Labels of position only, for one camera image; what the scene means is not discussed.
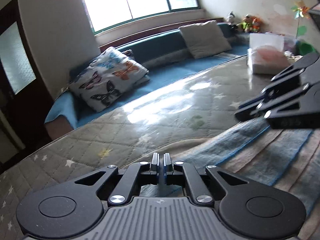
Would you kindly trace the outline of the blue striped knit sweater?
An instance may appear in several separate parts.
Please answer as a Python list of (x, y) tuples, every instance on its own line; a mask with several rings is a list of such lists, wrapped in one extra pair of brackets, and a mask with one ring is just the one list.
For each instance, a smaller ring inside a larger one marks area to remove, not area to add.
[(130, 147), (119, 159), (121, 166), (152, 152), (168, 152), (199, 168), (213, 164), (294, 194), (304, 203), (309, 223), (319, 222), (318, 129), (271, 129), (261, 119), (210, 124), (195, 115), (170, 127), (129, 125), (117, 138)]

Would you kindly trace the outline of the pink tissue pack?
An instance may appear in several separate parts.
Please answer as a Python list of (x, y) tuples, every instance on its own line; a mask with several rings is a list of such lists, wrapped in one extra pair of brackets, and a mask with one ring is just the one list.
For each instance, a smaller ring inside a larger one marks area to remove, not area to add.
[(252, 74), (276, 75), (295, 62), (285, 53), (285, 37), (271, 33), (251, 33), (247, 65)]

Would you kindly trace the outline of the grey quilted star table cover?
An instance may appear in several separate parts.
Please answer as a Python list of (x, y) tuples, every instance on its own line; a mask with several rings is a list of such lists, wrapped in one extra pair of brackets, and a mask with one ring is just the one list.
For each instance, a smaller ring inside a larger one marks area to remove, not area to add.
[(20, 161), (1, 175), (1, 239), (21, 239), (16, 219), (26, 195), (108, 164), (169, 152), (197, 167), (213, 164), (297, 196), (307, 220), (301, 239), (319, 239), (319, 130), (272, 130), (238, 122), (237, 105), (270, 83), (241, 57), (131, 101)]

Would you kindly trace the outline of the clear plastic storage box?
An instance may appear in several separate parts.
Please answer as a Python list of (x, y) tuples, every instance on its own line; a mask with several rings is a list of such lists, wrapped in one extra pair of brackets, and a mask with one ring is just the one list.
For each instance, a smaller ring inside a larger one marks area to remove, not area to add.
[(270, 35), (278, 35), (283, 37), (284, 39), (284, 51), (290, 51), (293, 54), (298, 53), (298, 39), (293, 37), (292, 35), (285, 35), (285, 34), (278, 34), (278, 33), (273, 33), (273, 32), (266, 32), (267, 34)]

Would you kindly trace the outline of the green plastic bowl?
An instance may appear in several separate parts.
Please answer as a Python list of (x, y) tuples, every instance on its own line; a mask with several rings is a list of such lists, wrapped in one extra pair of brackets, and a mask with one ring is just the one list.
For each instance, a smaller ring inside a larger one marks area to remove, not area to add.
[(317, 50), (311, 44), (309, 44), (307, 42), (303, 42), (303, 41), (298, 41), (297, 51), (298, 51), (299, 55), (302, 55), (302, 56), (309, 54), (309, 53), (313, 53), (313, 52), (317, 53)]

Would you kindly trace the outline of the green yellow plush toy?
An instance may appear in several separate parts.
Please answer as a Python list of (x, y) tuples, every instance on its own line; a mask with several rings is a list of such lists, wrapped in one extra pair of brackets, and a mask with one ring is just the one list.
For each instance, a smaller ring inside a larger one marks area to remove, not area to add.
[(243, 19), (242, 22), (237, 24), (238, 31), (242, 31), (244, 33), (251, 33), (253, 27), (253, 16), (247, 14)]

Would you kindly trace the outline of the orange plush toy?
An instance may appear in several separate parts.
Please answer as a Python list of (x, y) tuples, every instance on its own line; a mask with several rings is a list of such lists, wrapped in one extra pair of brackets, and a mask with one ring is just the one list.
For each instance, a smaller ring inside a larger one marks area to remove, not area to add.
[(258, 17), (253, 18), (251, 31), (253, 33), (259, 33), (261, 30), (261, 24), (262, 24), (262, 22), (261, 22), (260, 18), (258, 18)]

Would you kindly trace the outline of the black white plush toy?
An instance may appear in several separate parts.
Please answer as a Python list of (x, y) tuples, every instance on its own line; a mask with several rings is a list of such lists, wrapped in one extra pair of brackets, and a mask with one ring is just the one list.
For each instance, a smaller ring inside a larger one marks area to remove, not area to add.
[(227, 24), (232, 28), (235, 29), (236, 28), (236, 24), (235, 24), (235, 14), (231, 11), (228, 16), (227, 16)]

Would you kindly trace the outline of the grey square cushion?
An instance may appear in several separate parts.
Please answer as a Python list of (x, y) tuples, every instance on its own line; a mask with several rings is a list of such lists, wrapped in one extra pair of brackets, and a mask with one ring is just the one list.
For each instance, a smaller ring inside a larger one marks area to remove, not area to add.
[(195, 59), (214, 56), (232, 49), (215, 20), (179, 27), (185, 44)]

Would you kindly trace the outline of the colourful paper pinwheel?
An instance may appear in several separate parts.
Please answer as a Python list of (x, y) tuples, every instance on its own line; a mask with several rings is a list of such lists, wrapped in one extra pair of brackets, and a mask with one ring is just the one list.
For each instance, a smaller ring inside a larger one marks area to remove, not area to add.
[(295, 19), (297, 20), (296, 38), (300, 35), (300, 21), (303, 18), (310, 18), (307, 7), (303, 0), (295, 2), (295, 5), (291, 7), (291, 10), (295, 13)]

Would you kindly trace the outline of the butterfly print pillow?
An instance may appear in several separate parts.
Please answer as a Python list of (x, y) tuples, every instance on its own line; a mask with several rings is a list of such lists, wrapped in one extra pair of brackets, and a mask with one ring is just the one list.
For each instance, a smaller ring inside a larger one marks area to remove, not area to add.
[(148, 73), (140, 63), (109, 47), (78, 74), (68, 88), (91, 109), (100, 112)]

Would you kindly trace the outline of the dark wooden door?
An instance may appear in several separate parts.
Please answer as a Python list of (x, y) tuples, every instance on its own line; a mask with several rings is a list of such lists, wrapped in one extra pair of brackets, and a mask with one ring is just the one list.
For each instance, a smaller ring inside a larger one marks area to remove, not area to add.
[(44, 120), (53, 105), (24, 33), (18, 0), (1, 9), (1, 163), (50, 141)]

